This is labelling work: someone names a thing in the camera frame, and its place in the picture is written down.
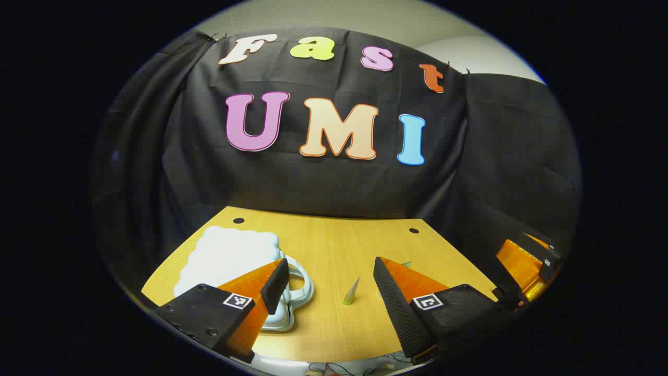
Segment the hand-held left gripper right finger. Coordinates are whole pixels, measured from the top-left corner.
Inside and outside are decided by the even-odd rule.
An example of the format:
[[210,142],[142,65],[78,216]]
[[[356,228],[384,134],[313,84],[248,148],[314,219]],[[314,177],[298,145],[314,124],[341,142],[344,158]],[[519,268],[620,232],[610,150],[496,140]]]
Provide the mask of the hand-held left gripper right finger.
[[378,256],[374,280],[406,357],[453,359],[510,323],[510,310],[470,284],[448,287]]

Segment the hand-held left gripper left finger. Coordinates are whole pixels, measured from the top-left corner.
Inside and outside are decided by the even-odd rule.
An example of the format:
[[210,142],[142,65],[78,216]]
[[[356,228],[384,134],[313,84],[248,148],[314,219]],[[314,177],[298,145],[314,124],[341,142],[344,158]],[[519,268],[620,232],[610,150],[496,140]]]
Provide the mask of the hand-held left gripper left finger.
[[156,312],[216,353],[252,362],[253,345],[267,317],[276,312],[289,275],[287,260],[279,259],[218,287],[196,284]]

